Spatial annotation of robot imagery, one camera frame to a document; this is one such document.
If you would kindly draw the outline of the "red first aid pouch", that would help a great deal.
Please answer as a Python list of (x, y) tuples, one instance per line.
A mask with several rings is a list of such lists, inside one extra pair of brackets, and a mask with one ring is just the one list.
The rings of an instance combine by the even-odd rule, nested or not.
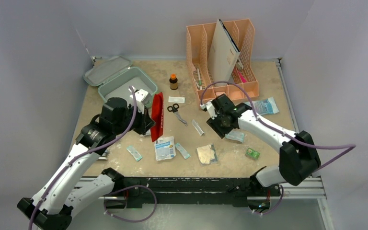
[(164, 116), (164, 97), (163, 93), (157, 93), (154, 95), (151, 118), (155, 121), (155, 125), (150, 129), (151, 140), (155, 142), (163, 135), (163, 116)]

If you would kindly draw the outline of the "small teal wipe packet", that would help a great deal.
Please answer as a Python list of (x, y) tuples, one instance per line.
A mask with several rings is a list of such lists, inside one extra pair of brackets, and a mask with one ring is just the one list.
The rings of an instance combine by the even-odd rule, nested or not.
[(245, 134), (239, 131), (231, 131), (225, 135), (226, 139), (234, 140), (240, 143), (244, 142)]

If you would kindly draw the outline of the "white swab packet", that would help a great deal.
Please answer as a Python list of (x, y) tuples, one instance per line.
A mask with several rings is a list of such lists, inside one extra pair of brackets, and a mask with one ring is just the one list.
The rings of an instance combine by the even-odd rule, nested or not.
[(194, 119), (192, 120), (192, 125), (200, 136), (205, 134), (199, 123), (197, 123)]

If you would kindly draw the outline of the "black handled scissors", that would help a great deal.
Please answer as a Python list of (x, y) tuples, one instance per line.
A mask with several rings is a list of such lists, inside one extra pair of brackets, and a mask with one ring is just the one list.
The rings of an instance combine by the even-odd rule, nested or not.
[(178, 109), (180, 108), (179, 104), (174, 103), (167, 107), (168, 112), (174, 113), (174, 115), (177, 117), (177, 119), (183, 123), (185, 126), (188, 126), (187, 122), (181, 117), (179, 114)]

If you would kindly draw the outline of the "teal bandage strip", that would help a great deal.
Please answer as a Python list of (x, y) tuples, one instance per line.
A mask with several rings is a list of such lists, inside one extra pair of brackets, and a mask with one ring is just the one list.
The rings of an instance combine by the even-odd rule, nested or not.
[(189, 157), (191, 157), (191, 155), (186, 151), (186, 149), (180, 143), (176, 143), (175, 147), (180, 152), (180, 154), (182, 155), (184, 159), (188, 159)]

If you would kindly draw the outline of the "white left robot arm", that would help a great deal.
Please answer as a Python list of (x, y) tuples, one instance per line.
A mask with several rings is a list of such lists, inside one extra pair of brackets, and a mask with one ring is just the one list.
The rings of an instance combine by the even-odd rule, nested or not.
[(127, 182), (127, 178), (112, 168), (105, 169), (90, 184), (75, 190), (75, 185), (105, 150), (128, 131), (145, 134), (154, 121), (145, 107), (143, 93), (125, 99), (114, 97), (102, 107), (90, 123), (81, 129), (68, 156), (33, 197), (22, 198), (17, 208), (29, 218), (29, 228), (64, 230), (72, 219), (92, 201), (103, 195), (118, 196), (122, 192), (137, 195), (140, 184)]

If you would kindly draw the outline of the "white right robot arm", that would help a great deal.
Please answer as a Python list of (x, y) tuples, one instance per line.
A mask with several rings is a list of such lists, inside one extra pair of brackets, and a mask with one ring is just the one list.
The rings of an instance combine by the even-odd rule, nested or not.
[(282, 128), (246, 103), (235, 105), (225, 94), (200, 107), (209, 113), (207, 124), (220, 138), (233, 129), (241, 129), (255, 135), (279, 154), (278, 165), (265, 166), (250, 177), (250, 189), (256, 195), (263, 194), (275, 184), (297, 186), (321, 166), (313, 139), (306, 131), (296, 133)]

